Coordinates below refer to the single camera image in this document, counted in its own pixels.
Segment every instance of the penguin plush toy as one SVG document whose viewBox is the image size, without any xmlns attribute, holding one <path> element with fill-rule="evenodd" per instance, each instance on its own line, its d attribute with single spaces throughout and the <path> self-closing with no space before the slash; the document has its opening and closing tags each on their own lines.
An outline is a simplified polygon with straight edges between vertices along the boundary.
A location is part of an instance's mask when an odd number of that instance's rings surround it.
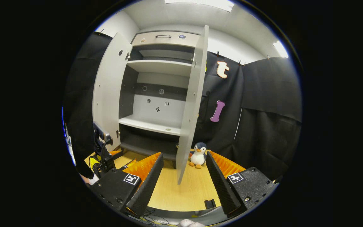
<svg viewBox="0 0 363 227">
<path fill-rule="evenodd" d="M 190 157 L 190 166 L 194 165 L 196 166 L 197 169 L 201 168 L 201 165 L 204 164 L 205 160 L 206 160 L 206 145 L 205 143 L 199 142 L 194 146 L 194 151 L 190 151 L 191 157 Z"/>
</svg>

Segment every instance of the ceiling light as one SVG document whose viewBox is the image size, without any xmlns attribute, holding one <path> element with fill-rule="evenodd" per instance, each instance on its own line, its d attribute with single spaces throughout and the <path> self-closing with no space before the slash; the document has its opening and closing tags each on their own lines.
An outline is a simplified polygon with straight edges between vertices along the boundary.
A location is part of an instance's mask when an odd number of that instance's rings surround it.
<svg viewBox="0 0 363 227">
<path fill-rule="evenodd" d="M 169 3 L 194 3 L 213 6 L 222 10 L 230 12 L 234 4 L 228 0 L 164 0 L 166 4 Z"/>
<path fill-rule="evenodd" d="M 276 43 L 273 43 L 275 49 L 277 49 L 278 53 L 280 54 L 281 57 L 288 57 L 288 53 L 286 52 L 284 46 L 282 45 L 282 43 L 280 41 L 277 41 Z"/>
</svg>

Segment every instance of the yellow table surface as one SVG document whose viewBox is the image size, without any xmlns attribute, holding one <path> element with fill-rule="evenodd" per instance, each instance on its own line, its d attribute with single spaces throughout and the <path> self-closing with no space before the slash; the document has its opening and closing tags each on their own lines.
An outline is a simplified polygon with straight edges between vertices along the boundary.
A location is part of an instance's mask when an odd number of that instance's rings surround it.
<svg viewBox="0 0 363 227">
<path fill-rule="evenodd" d="M 134 158 L 138 162 L 146 157 L 146 155 L 125 150 L 124 155 L 117 158 L 114 163 L 116 168 L 120 168 Z M 85 159 L 85 162 L 89 166 L 89 157 Z M 173 168 L 172 161 L 164 160 L 163 169 L 148 206 L 162 210 L 196 211 L 205 210 L 204 201 L 212 199 L 215 200 L 217 207 L 221 205 L 206 163 L 201 169 L 197 169 L 189 166 L 187 162 L 181 184 L 177 184 L 176 169 Z"/>
</svg>

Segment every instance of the black curtain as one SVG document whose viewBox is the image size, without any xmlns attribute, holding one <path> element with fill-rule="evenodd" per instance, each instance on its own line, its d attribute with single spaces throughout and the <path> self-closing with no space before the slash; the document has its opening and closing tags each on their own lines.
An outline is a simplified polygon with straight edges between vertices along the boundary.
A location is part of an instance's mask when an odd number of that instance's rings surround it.
<svg viewBox="0 0 363 227">
<path fill-rule="evenodd" d="M 216 73 L 217 61 L 227 63 L 226 79 Z M 245 168 L 257 167 L 268 178 L 283 175 L 295 153 L 302 121 L 300 84 L 290 59 L 274 57 L 240 66 L 208 52 L 206 66 L 193 144 L 202 141 Z M 219 122 L 212 122 L 218 100 L 225 107 Z"/>
<path fill-rule="evenodd" d="M 72 140 L 77 170 L 85 177 L 93 173 L 85 163 L 94 147 L 92 98 L 96 73 L 112 37 L 94 32 L 79 50 L 64 90 L 63 116 Z"/>
</svg>

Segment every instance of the open cabinet door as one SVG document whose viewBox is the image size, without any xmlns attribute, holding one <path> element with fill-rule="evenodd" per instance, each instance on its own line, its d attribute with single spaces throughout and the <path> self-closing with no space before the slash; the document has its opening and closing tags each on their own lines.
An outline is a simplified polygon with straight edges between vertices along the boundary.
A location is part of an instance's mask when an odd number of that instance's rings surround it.
<svg viewBox="0 0 363 227">
<path fill-rule="evenodd" d="M 176 154 L 177 184 L 183 179 L 186 169 L 188 154 L 193 142 L 196 130 L 197 117 L 200 109 L 201 94 L 203 93 L 204 74 L 208 47 L 208 26 L 204 26 L 200 38 L 194 49 L 193 65 L 188 82 L 186 105 L 184 107 L 183 120 L 179 138 L 179 148 Z"/>
<path fill-rule="evenodd" d="M 132 45 L 120 33 L 113 37 L 99 65 L 93 90 L 93 120 L 113 138 L 113 145 L 107 145 L 108 151 L 120 145 L 118 128 L 118 104 L 127 56 Z"/>
</svg>

